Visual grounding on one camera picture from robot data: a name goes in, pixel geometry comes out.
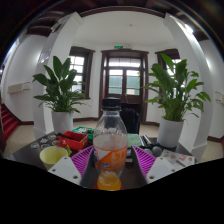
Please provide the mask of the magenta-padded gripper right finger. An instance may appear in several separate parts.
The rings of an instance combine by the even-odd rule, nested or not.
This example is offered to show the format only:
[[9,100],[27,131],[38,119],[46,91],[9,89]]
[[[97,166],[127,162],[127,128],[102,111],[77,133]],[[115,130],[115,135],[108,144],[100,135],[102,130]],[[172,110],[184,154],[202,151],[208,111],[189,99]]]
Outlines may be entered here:
[[165,158],[155,157],[135,145],[132,146],[132,151],[147,184],[153,183],[175,172],[174,166]]

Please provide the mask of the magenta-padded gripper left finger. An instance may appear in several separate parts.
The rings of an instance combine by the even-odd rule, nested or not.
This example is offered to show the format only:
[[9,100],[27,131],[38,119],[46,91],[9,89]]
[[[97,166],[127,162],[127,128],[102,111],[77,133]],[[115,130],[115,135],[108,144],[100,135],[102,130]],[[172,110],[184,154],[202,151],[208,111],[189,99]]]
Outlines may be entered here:
[[92,188],[95,183],[93,147],[72,157],[63,157],[48,172],[84,188]]

